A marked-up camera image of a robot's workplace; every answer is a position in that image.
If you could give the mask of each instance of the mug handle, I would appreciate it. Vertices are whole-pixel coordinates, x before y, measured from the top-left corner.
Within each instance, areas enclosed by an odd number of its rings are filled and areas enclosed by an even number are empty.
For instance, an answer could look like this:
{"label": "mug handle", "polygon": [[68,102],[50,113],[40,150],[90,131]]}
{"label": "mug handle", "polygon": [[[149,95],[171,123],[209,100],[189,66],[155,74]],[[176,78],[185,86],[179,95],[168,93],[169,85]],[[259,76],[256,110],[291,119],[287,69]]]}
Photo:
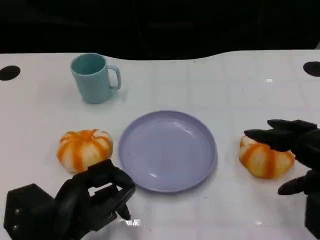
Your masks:
{"label": "mug handle", "polygon": [[118,80],[118,86],[110,86],[112,90],[119,90],[121,88],[121,75],[120,75],[120,70],[117,66],[108,66],[108,69],[112,69],[115,71],[116,78]]}

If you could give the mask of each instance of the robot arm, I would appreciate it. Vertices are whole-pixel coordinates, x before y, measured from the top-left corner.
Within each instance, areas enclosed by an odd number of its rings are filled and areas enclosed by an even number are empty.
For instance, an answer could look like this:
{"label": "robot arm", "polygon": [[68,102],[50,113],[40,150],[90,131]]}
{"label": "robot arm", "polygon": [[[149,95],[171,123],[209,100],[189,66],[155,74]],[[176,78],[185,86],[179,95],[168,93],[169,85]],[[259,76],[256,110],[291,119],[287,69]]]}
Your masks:
{"label": "robot arm", "polygon": [[244,134],[271,149],[292,151],[295,159],[311,168],[305,176],[292,179],[278,189],[279,195],[293,195],[304,192],[307,195],[305,226],[320,239],[320,129],[316,124],[295,120],[272,119],[267,123],[269,130],[250,129]]}

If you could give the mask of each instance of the black circle marker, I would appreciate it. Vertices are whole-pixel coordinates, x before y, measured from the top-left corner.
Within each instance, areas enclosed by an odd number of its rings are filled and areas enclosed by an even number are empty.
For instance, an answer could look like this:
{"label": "black circle marker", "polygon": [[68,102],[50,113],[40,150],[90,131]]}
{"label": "black circle marker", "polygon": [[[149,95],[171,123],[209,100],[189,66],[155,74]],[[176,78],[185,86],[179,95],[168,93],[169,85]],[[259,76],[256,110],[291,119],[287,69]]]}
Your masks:
{"label": "black circle marker", "polygon": [[0,70],[0,80],[8,81],[16,78],[20,74],[21,70],[18,66],[5,66]]}
{"label": "black circle marker", "polygon": [[314,77],[320,77],[320,62],[309,61],[303,65],[303,70]]}

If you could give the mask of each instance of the orange and white pumpkin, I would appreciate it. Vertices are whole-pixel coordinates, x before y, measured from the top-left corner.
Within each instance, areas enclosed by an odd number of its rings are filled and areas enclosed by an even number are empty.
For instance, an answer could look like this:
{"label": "orange and white pumpkin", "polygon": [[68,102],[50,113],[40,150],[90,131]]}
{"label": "orange and white pumpkin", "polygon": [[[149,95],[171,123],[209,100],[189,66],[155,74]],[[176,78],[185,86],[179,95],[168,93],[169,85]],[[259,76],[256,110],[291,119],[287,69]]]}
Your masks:
{"label": "orange and white pumpkin", "polygon": [[243,136],[240,141],[239,160],[252,175],[274,179],[293,167],[295,155],[291,151],[272,150],[266,144]]}
{"label": "orange and white pumpkin", "polygon": [[93,129],[68,131],[60,140],[56,156],[69,172],[80,173],[109,159],[112,152],[113,141],[109,133]]}

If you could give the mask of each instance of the table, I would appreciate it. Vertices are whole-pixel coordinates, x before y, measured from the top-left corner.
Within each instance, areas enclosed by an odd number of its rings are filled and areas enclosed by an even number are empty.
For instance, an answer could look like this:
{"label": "table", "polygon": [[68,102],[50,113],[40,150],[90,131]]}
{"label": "table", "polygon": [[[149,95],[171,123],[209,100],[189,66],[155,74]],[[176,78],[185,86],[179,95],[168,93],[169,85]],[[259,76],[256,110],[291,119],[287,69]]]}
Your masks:
{"label": "table", "polygon": [[[117,219],[83,239],[108,240],[313,240],[304,228],[306,197],[278,196],[278,187],[306,173],[294,169],[278,180],[252,177],[237,153],[243,130],[267,128],[267,120],[320,123],[320,80],[303,64],[320,50],[236,51],[207,58],[131,61],[108,57],[120,68],[123,87],[102,104],[81,100],[69,65],[78,53],[2,54],[0,68],[21,74],[0,81],[0,195],[36,183],[55,196],[71,175],[56,158],[60,137],[70,130],[102,129],[115,142],[142,114],[178,110],[199,118],[218,149],[216,172],[179,194],[138,189],[128,203],[132,221]],[[9,236],[0,228],[0,239]]]}

